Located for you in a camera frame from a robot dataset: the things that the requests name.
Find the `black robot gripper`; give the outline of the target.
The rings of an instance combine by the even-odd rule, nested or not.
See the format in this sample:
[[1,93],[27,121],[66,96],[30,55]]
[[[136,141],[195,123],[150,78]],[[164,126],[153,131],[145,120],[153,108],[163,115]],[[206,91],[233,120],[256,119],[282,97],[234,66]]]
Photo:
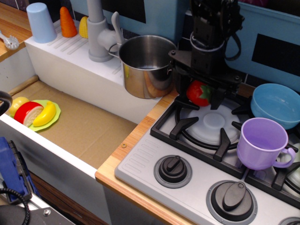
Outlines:
[[217,110],[230,92],[237,92],[242,81],[237,70],[226,63],[227,42],[212,46],[193,39],[192,50],[171,50],[172,74],[175,89],[185,96],[193,80],[201,81],[215,90],[211,96],[210,109]]

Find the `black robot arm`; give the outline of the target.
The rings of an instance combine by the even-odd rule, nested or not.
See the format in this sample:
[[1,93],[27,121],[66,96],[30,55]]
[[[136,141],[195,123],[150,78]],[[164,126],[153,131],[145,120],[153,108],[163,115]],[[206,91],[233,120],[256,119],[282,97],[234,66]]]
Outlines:
[[194,28],[190,35],[190,51],[171,50],[170,68],[179,96],[179,107],[199,109],[187,97],[193,81],[210,88],[210,108],[218,109],[224,98],[236,93],[242,78],[229,68],[227,61],[239,58],[241,43],[236,32],[242,29],[244,17],[236,0],[192,0],[190,9]]

